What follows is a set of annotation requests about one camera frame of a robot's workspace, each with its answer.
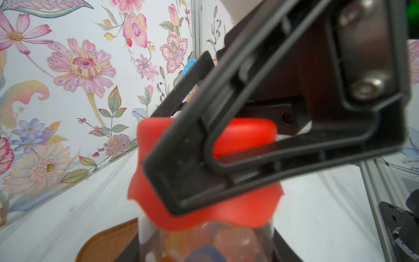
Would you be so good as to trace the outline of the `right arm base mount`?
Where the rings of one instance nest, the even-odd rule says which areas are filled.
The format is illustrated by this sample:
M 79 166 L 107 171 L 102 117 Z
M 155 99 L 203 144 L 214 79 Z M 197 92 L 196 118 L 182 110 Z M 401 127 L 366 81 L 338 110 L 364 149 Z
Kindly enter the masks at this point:
M 379 204 L 387 235 L 396 261 L 419 260 L 419 191 L 413 191 L 406 200 L 406 209 L 392 204 Z

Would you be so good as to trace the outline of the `red lid jar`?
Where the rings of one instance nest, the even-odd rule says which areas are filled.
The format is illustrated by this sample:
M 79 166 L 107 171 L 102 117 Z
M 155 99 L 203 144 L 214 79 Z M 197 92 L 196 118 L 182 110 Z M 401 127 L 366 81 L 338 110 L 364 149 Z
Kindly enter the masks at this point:
M 144 215 L 138 220 L 137 244 L 142 262 L 271 262 L 274 257 L 273 213 L 284 192 L 280 183 L 235 196 L 213 199 L 226 189 L 223 177 L 188 171 L 185 189 L 199 197 L 197 207 L 175 214 L 165 188 L 151 182 L 144 161 L 173 124 L 150 118 L 137 126 L 138 165 L 128 189 Z

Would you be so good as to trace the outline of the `brown wooden tray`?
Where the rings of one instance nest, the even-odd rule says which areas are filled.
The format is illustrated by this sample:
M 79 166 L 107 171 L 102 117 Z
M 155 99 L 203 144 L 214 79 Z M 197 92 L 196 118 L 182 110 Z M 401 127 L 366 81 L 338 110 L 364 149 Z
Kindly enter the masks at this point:
M 92 236 L 79 250 L 76 262 L 113 262 L 138 233 L 137 218 Z

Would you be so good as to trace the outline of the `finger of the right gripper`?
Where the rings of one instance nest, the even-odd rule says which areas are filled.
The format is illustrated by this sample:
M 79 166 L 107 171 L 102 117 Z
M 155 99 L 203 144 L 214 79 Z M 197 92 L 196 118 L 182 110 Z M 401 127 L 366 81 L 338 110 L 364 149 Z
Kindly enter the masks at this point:
M 180 214 L 199 201 L 188 171 L 223 177 L 220 199 L 396 152 L 407 37 L 406 1 L 262 1 L 146 157 L 152 184 Z
M 189 92 L 200 81 L 203 81 L 214 67 L 211 54 L 205 51 L 150 117 L 171 117 L 174 115 L 181 108 L 183 100 Z

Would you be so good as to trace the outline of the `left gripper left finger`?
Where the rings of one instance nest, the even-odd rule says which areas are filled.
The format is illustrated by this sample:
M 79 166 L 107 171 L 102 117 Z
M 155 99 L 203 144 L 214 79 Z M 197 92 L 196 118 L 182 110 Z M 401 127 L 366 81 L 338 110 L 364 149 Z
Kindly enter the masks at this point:
M 140 261 L 140 244 L 139 235 L 136 234 L 127 247 L 113 262 L 139 262 Z

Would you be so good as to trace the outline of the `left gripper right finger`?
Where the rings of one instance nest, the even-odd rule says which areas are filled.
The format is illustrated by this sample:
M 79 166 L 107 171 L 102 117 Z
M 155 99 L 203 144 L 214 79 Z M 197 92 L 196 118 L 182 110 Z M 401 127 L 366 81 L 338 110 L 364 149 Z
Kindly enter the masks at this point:
M 278 231 L 273 235 L 273 262 L 303 262 L 303 260 L 290 248 Z

